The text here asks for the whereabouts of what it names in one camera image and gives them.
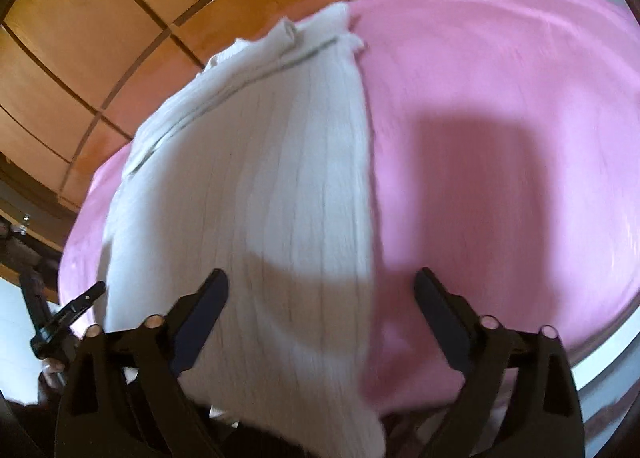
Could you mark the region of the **large wooden wardrobe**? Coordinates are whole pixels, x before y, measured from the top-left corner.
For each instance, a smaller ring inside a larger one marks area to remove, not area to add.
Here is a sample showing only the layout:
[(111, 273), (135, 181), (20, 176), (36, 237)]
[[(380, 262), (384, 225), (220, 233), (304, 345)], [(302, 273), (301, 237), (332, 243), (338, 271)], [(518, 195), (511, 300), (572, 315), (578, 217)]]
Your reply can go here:
[(215, 52), (338, 0), (1, 0), (1, 206), (61, 248), (93, 172)]

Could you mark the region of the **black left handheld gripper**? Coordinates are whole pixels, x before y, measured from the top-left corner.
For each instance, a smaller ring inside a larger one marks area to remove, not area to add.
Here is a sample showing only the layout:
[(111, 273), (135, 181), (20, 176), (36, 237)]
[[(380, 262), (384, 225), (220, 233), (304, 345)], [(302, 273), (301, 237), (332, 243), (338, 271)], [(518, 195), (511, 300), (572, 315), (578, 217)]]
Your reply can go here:
[(43, 323), (35, 326), (35, 335), (30, 340), (32, 352), (38, 360), (58, 360), (69, 365), (75, 357), (78, 337), (73, 333), (73, 324), (93, 307), (105, 293), (104, 281), (97, 281), (87, 291), (63, 306), (56, 314), (50, 311)]

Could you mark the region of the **white knitted sweater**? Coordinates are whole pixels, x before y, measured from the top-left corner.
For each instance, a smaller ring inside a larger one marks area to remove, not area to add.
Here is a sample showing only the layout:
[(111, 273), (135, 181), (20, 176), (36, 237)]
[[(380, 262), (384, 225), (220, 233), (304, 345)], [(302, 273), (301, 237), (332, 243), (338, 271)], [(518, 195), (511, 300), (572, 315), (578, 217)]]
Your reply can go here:
[(362, 40), (344, 2), (217, 54), (138, 129), (104, 227), (107, 329), (214, 269), (229, 299), (184, 392), (318, 457), (379, 457), (359, 393), (373, 277)]

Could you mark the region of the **pink bed cover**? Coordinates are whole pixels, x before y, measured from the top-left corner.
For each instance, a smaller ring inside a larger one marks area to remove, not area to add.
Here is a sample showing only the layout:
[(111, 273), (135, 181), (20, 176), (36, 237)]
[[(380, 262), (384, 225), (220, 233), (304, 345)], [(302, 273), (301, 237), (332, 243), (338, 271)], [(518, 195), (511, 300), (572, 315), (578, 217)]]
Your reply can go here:
[[(430, 267), (506, 325), (576, 350), (639, 292), (639, 28), (607, 0), (355, 0), (369, 121), (374, 285), (358, 386), (378, 414), (460, 377), (410, 287)], [(100, 279), (131, 150), (96, 173), (58, 285)]]

